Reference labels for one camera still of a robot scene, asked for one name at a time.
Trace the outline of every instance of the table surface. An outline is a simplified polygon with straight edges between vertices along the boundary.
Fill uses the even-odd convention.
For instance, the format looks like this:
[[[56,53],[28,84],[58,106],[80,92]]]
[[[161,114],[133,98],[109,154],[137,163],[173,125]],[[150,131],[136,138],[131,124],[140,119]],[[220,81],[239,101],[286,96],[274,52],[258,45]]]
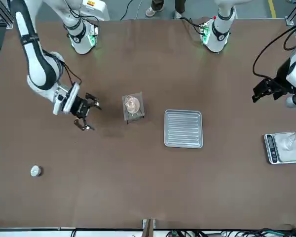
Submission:
[[[74,117],[26,83],[16,31],[0,54],[0,227],[260,229],[296,224],[296,164],[270,165],[266,133],[296,130],[285,99],[253,103],[252,63],[286,29],[284,20],[237,20],[220,54],[182,21],[101,22],[97,48],[78,55],[61,23],[37,24],[44,48],[61,53],[99,97],[103,111],[80,131]],[[257,71],[274,76],[289,53],[283,41]],[[69,83],[67,76],[62,81]],[[143,92],[146,116],[123,120],[122,96]],[[204,146],[163,143],[167,109],[202,113]],[[30,176],[34,164],[41,177]]]

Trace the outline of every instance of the white robotic arm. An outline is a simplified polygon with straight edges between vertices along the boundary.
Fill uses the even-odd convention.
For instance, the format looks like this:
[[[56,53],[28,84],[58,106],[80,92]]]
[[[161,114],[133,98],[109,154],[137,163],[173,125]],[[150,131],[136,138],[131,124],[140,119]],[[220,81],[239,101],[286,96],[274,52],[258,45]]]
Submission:
[[[286,105],[296,107],[296,49],[285,63],[278,69],[273,79],[264,78],[254,89],[253,102],[266,95],[273,95],[274,100],[286,94],[292,94],[286,99]]]
[[[218,5],[217,17],[201,25],[201,41],[212,52],[222,51],[227,44],[229,31],[235,19],[234,6],[252,0],[215,0]]]
[[[78,17],[78,14],[75,16],[70,12],[79,8],[79,4],[73,4],[70,9],[64,0],[46,0],[46,3],[63,20],[76,52],[85,54],[90,51],[95,45],[95,40],[92,40],[96,37],[95,28],[92,29],[92,25]],[[42,0],[13,0],[11,3],[28,62],[27,83],[33,91],[54,104],[53,114],[57,115],[60,111],[72,113],[77,117],[75,125],[81,130],[92,128],[87,125],[86,116],[90,107],[100,108],[97,98],[88,93],[85,99],[80,98],[77,95],[79,84],[76,82],[70,87],[60,83],[66,66],[63,57],[57,52],[48,53],[41,48],[35,27],[35,18],[41,4]],[[79,123],[79,119],[83,120],[83,125]]]

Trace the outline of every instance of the digital scale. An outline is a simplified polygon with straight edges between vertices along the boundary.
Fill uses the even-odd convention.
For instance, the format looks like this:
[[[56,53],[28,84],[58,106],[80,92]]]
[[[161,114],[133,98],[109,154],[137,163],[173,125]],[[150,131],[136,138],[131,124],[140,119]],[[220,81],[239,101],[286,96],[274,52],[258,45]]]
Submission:
[[[296,140],[293,142],[291,151],[282,146],[282,140],[293,134],[294,132],[283,132],[264,136],[268,160],[271,164],[296,163]]]

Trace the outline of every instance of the yellow floor line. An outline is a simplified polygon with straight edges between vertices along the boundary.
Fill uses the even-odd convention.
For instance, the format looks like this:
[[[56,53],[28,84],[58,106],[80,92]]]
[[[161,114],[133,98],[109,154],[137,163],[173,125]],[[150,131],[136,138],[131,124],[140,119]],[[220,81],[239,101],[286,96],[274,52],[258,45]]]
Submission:
[[[276,18],[276,12],[275,12],[275,8],[274,8],[273,0],[268,0],[268,4],[270,6],[272,18]]]

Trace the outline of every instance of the silver tray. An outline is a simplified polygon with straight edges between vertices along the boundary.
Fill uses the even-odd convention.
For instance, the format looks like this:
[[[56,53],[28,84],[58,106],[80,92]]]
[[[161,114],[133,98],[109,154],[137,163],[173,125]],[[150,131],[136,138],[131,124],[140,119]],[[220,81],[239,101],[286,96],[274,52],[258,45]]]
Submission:
[[[167,147],[201,148],[203,146],[202,114],[199,111],[166,110],[164,144]]]

